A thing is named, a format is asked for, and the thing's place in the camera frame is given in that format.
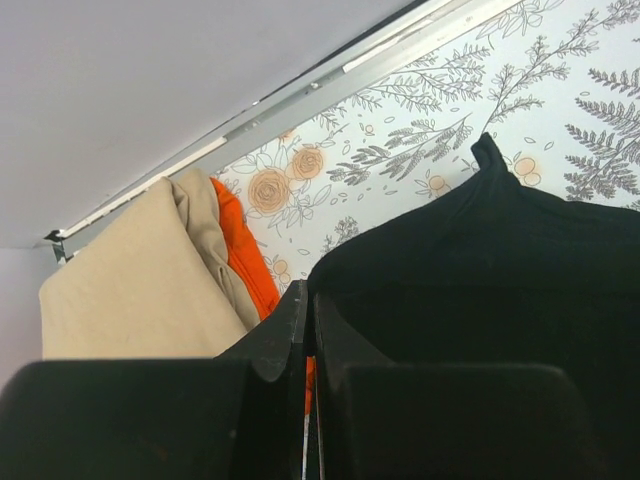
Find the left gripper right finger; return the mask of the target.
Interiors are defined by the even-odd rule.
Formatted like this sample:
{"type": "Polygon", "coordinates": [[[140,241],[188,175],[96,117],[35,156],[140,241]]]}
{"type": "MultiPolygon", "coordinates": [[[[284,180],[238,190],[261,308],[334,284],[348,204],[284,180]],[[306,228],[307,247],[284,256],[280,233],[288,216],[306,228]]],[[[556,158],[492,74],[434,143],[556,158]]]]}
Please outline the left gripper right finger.
{"type": "Polygon", "coordinates": [[[339,312],[333,299],[325,294],[314,298],[317,346],[329,370],[344,370],[351,365],[389,365],[382,354],[339,312]]]}

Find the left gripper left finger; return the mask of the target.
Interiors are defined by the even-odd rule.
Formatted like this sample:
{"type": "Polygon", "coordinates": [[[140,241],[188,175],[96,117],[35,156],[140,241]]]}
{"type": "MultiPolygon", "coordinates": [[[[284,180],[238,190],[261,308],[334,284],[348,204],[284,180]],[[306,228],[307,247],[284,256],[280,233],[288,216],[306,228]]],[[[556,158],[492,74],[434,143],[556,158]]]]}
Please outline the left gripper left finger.
{"type": "Polygon", "coordinates": [[[294,280],[275,310],[219,359],[248,361],[257,377],[268,383],[284,378],[304,382],[307,308],[307,282],[294,280]]]}

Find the black t-shirt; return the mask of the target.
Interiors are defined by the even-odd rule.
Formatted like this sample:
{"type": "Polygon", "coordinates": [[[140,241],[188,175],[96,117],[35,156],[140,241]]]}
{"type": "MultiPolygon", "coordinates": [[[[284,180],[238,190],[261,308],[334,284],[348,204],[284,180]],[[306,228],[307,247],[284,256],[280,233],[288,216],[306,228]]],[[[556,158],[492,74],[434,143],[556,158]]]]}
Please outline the black t-shirt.
{"type": "Polygon", "coordinates": [[[323,475],[637,478],[638,213],[523,186],[489,135],[472,152],[309,276],[390,359],[329,370],[317,346],[323,475]]]}

